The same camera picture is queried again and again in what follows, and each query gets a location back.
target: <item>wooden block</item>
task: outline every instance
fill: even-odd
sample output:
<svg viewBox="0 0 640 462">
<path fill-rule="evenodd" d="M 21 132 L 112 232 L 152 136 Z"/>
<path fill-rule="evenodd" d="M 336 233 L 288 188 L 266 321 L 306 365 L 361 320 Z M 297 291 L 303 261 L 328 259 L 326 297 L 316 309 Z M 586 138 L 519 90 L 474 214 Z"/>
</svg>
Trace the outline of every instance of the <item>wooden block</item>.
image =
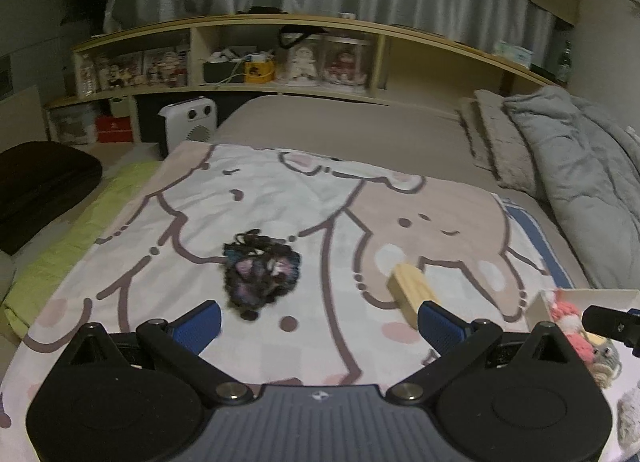
<svg viewBox="0 0 640 462">
<path fill-rule="evenodd" d="M 386 282 L 406 322 L 418 330 L 418 309 L 424 301 L 438 303 L 435 293 L 427 283 L 424 274 L 408 263 L 398 263 Z"/>
</svg>

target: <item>blue gripper pad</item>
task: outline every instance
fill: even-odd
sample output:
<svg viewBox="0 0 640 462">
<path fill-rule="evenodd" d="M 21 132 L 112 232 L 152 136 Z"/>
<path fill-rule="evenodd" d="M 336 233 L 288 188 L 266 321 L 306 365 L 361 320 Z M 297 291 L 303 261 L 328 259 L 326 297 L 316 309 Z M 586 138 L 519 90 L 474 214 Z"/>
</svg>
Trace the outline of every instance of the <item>blue gripper pad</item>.
<svg viewBox="0 0 640 462">
<path fill-rule="evenodd" d="M 215 301 L 205 301 L 169 324 L 171 337 L 198 355 L 215 339 L 222 328 L 222 312 Z"/>
<path fill-rule="evenodd" d="M 444 310 L 433 301 L 425 301 L 418 309 L 418 332 L 439 355 L 444 355 L 471 334 L 466 321 Z"/>
</svg>

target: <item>cartoon print blanket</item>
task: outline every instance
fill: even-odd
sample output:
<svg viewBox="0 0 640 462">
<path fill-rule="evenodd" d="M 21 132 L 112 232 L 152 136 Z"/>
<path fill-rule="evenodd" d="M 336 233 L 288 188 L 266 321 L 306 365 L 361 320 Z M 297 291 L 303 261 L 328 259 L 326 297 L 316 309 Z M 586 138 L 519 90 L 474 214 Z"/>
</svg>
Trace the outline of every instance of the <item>cartoon print blanket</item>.
<svg viewBox="0 0 640 462">
<path fill-rule="evenodd" d="M 259 228 L 302 256 L 296 289 L 254 322 L 226 308 L 222 247 Z M 222 333 L 201 354 L 248 384 L 379 384 L 436 355 L 386 289 L 407 261 L 466 320 L 526 330 L 537 291 L 571 287 L 536 222 L 495 195 L 297 151 L 183 143 L 69 273 L 0 387 L 0 460 L 36 462 L 24 417 L 78 327 L 132 331 L 207 299 Z"/>
</svg>

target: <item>bottle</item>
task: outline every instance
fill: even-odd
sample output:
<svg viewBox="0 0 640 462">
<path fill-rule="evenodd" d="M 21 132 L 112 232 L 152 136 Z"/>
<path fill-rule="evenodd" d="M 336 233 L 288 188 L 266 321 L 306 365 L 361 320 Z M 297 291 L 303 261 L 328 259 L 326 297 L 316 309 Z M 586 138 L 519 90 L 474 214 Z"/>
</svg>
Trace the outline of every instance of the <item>bottle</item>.
<svg viewBox="0 0 640 462">
<path fill-rule="evenodd" d="M 564 51 L 558 60 L 558 71 L 556 72 L 556 82 L 564 87 L 569 82 L 571 76 L 571 43 L 564 43 Z"/>
<path fill-rule="evenodd" d="M 89 55 L 82 56 L 80 65 L 80 91 L 79 96 L 94 95 L 98 92 L 98 80 L 95 73 L 94 62 Z"/>
</svg>

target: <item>white heater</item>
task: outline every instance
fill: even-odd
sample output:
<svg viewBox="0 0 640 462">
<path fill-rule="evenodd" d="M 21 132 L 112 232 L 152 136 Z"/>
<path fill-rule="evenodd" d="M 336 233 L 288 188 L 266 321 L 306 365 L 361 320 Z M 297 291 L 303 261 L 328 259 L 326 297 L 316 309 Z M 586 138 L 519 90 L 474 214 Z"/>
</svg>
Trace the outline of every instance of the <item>white heater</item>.
<svg viewBox="0 0 640 462">
<path fill-rule="evenodd" d="M 184 140 L 210 142 L 218 121 L 216 111 L 216 103 L 204 96 L 164 106 L 158 114 L 165 118 L 168 152 Z"/>
</svg>

